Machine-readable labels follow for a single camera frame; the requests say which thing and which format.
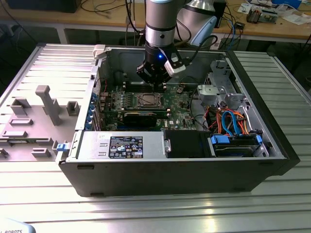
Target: electronic equipment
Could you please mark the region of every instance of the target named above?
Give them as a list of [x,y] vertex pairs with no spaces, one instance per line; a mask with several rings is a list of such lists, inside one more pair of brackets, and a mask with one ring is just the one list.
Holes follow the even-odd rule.
[[11,9],[75,13],[81,0],[6,0]]
[[199,51],[181,79],[153,91],[135,73],[144,54],[134,47],[37,47],[0,102],[1,113],[11,112],[3,115],[0,160],[56,160],[85,197],[251,191],[299,162],[278,125],[287,119],[271,114],[271,99],[251,82],[272,57]]
[[227,4],[226,0],[214,0],[215,16],[217,17],[215,28],[220,27],[225,12],[226,4]]

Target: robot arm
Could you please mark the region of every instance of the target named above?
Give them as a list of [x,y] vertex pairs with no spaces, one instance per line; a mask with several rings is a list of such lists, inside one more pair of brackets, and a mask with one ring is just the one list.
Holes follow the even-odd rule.
[[156,89],[186,69],[175,48],[177,14],[190,0],[147,0],[145,59],[137,74]]

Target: blue latch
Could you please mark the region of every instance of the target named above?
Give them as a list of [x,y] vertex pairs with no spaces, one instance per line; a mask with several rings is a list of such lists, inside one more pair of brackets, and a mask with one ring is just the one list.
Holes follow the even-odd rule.
[[90,130],[91,129],[91,124],[89,124],[88,122],[84,125],[84,129],[85,130]]
[[257,135],[257,136],[256,136],[256,139],[257,139],[257,141],[258,141],[258,143],[259,143],[259,144],[261,144],[261,143],[262,143],[262,138],[261,138],[261,136],[260,136],[260,135]]
[[70,149],[70,143],[59,143],[56,147],[57,151],[68,151]]
[[86,121],[88,121],[88,122],[92,121],[92,119],[93,119],[92,116],[87,116],[86,117]]
[[92,93],[91,100],[95,101],[95,100],[97,100],[97,98],[98,98],[98,96],[95,93]]
[[226,135],[213,135],[211,138],[212,144],[216,143],[230,143],[229,137]]

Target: metal slotted table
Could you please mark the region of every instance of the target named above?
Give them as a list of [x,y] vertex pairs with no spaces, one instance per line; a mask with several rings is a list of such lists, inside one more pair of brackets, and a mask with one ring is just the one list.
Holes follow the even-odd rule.
[[[60,102],[80,101],[95,63],[92,50],[93,46],[37,47],[0,99],[0,126],[12,114],[7,105],[16,96],[37,102],[30,94],[34,92],[26,90],[38,83],[54,85],[59,90],[54,98]],[[285,175],[268,178],[251,193],[83,198],[55,162],[2,162],[0,213],[32,224],[37,233],[310,232],[310,97],[277,58],[247,52],[236,56],[301,159]],[[58,77],[51,78],[51,65]]]

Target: warning label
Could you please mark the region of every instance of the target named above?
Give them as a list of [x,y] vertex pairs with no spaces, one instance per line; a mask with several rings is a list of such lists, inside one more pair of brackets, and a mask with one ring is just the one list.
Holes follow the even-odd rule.
[[142,137],[110,137],[109,158],[143,158]]

